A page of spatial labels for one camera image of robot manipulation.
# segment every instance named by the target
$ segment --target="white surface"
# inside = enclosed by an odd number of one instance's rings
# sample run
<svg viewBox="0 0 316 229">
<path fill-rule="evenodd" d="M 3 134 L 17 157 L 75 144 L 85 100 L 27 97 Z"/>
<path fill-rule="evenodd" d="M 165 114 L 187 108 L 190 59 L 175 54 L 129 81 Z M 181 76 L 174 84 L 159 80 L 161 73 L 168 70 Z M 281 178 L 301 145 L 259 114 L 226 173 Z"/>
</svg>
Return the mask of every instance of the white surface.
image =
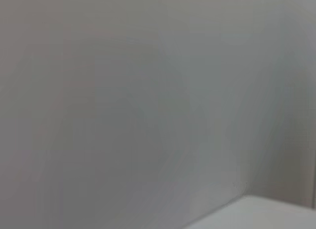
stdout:
<svg viewBox="0 0 316 229">
<path fill-rule="evenodd" d="M 185 229 L 314 229 L 316 212 L 247 196 Z"/>
</svg>

